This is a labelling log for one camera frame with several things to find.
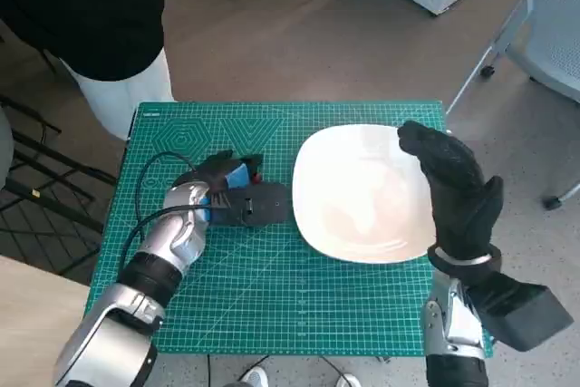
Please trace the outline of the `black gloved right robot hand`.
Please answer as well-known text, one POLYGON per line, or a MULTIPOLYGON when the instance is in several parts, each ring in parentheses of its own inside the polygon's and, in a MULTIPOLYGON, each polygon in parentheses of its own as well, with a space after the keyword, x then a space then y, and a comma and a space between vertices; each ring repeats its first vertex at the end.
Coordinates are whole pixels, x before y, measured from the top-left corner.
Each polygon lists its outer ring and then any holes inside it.
POLYGON ((436 246, 462 261, 488 255, 503 208, 503 179, 485 179, 472 150, 447 133, 416 121, 405 121, 397 133, 429 182, 436 246))

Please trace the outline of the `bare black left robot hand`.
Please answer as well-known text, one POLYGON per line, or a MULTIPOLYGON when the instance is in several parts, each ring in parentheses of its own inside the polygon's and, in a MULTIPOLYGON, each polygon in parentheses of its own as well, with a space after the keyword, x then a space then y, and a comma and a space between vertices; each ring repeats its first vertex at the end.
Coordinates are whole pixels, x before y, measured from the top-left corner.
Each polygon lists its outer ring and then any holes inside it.
POLYGON ((222 150, 208 156, 193 172, 193 179, 208 184, 210 192, 245 188, 259 180, 262 154, 236 157, 232 150, 222 150))

